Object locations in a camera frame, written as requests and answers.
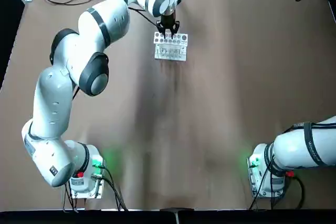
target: brown mat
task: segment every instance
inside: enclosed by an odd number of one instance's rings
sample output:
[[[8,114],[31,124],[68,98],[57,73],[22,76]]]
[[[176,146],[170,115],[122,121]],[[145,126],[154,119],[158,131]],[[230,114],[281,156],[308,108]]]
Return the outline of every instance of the brown mat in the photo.
[[[61,208],[25,151],[21,128],[33,112],[39,73],[62,28],[77,29],[90,4],[25,9],[0,93],[0,210]],[[336,28],[327,0],[183,0],[177,10],[190,36],[185,63],[154,60],[155,27],[131,13],[113,44],[109,85],[79,92],[64,140],[98,147],[129,208],[246,208],[252,201],[245,158],[293,123],[336,113]],[[333,169],[298,172],[306,208],[336,207]],[[294,207],[294,184],[278,207]],[[104,200],[88,208],[114,208]],[[268,201],[259,201],[259,207]]]

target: black strap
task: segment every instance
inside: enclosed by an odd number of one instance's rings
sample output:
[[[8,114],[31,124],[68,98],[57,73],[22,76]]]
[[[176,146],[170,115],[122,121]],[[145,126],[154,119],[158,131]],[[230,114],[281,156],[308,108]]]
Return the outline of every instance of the black strap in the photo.
[[[77,171],[77,173],[83,173],[86,171],[86,168],[88,168],[88,164],[89,164],[89,159],[90,159],[90,153],[89,153],[89,149],[87,148],[86,144],[82,144],[79,143],[84,147],[85,150],[85,159],[84,159],[84,163],[83,165],[79,168],[79,170]]]
[[[100,14],[93,7],[87,9],[87,12],[89,12],[93,16],[95,21],[97,22],[97,24],[100,28],[100,31],[103,34],[105,47],[108,47],[111,44],[111,37],[110,37],[109,31],[106,27],[106,24],[105,24],[104,20],[102,19]]]
[[[284,170],[281,170],[280,167],[274,162],[273,143],[266,145],[264,149],[264,160],[266,163],[266,167],[271,174],[274,174],[277,177],[282,177],[285,175],[286,172]]]
[[[313,123],[309,123],[309,122],[303,124],[304,139],[305,139],[305,142],[306,142],[307,150],[308,150],[311,158],[314,160],[314,162],[318,166],[326,166],[326,163],[324,163],[322,161],[322,159],[319,156],[319,154],[317,153],[316,147],[314,145],[313,134],[312,134],[312,130],[311,130],[312,125],[313,125]]]

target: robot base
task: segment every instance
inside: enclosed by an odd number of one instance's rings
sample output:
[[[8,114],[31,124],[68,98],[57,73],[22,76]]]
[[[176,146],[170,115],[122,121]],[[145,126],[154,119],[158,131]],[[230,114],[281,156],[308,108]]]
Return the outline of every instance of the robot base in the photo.
[[[103,195],[104,180],[94,179],[91,175],[103,176],[104,169],[94,165],[105,165],[105,161],[99,151],[93,145],[87,145],[90,153],[89,164],[82,178],[71,178],[71,193],[77,199],[101,199]]]
[[[264,181],[262,182],[258,198],[271,198],[270,172],[267,170],[267,165],[264,160],[264,151],[266,144],[259,144],[251,157],[246,158],[248,178],[250,182],[252,196],[255,197],[258,193],[262,177],[266,172]],[[285,178],[272,175],[272,190],[273,197],[280,197],[284,193]]]

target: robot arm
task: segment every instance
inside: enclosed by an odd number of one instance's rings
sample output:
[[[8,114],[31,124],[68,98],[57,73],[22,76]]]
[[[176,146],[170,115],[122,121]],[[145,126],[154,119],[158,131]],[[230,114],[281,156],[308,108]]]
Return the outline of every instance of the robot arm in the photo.
[[[254,195],[260,188],[258,197],[271,197],[272,188],[273,197],[281,196],[286,171],[336,164],[336,116],[293,125],[273,143],[257,145],[247,163]]]
[[[128,5],[138,4],[154,17],[175,10],[181,0],[106,0],[87,9],[78,30],[61,30],[51,46],[51,67],[39,75],[33,118],[22,129],[25,147],[44,179],[53,187],[71,179],[72,188],[91,192],[97,185],[92,174],[101,172],[103,158],[92,145],[63,141],[72,94],[78,86],[95,96],[107,86],[108,57],[103,52],[129,29]]]

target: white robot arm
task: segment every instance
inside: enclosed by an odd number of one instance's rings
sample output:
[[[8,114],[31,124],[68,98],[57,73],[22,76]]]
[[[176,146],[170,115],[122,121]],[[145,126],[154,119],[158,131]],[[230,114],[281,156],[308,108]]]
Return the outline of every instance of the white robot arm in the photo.
[[[33,118],[22,129],[25,147],[38,170],[53,187],[71,179],[72,189],[91,192],[97,185],[92,174],[104,164],[92,145],[63,141],[67,130],[72,94],[76,86],[95,96],[107,86],[108,57],[103,52],[129,29],[128,5],[135,3],[161,18],[181,0],[106,0],[87,9],[78,21],[78,30],[61,30],[51,46],[51,67],[39,75]]]
[[[281,196],[287,171],[336,164],[336,116],[293,125],[273,143],[257,145],[247,164],[255,196]]]

